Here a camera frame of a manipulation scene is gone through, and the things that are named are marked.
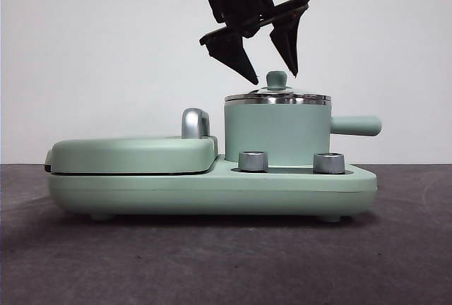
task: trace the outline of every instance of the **silver handle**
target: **silver handle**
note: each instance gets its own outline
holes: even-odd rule
[[[186,109],[182,114],[182,139],[199,139],[209,135],[208,113],[202,109]]]

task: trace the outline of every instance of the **pot handle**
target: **pot handle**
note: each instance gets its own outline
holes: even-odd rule
[[[381,132],[381,120],[376,116],[333,116],[332,134],[376,136]]]

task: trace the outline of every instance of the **appliance foot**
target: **appliance foot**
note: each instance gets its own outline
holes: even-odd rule
[[[339,215],[319,215],[317,217],[318,220],[321,222],[339,222],[340,216]]]
[[[106,222],[108,220],[112,220],[114,215],[91,215],[91,220],[96,222]]]

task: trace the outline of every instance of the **mint green appliance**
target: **mint green appliance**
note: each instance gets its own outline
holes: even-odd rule
[[[331,118],[327,96],[268,87],[226,99],[226,156],[208,114],[187,109],[180,136],[68,140],[49,151],[49,192],[64,210],[114,215],[313,215],[369,209],[376,176],[329,153],[331,133],[376,135],[376,117]]]

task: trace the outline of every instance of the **appliance base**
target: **appliance base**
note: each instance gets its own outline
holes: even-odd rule
[[[115,215],[313,215],[337,222],[368,210],[375,174],[315,174],[312,166],[282,173],[244,173],[219,156],[202,174],[49,175],[51,197],[64,210],[108,220]]]

